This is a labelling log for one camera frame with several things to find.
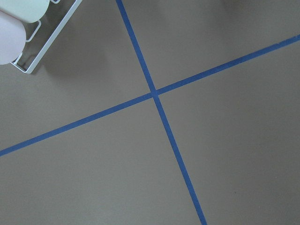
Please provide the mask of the pale green cup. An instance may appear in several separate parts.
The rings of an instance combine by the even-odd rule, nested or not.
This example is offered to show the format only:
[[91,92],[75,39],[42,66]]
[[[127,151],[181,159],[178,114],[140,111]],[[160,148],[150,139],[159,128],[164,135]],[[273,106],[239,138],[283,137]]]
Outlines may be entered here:
[[0,0],[0,10],[25,23],[41,19],[49,7],[49,0]]

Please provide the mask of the pink cup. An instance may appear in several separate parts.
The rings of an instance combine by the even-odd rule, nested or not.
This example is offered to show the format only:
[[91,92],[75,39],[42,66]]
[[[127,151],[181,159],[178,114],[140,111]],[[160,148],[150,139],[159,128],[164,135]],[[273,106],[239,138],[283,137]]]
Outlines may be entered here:
[[0,12],[0,64],[16,60],[26,43],[24,25],[18,19]]

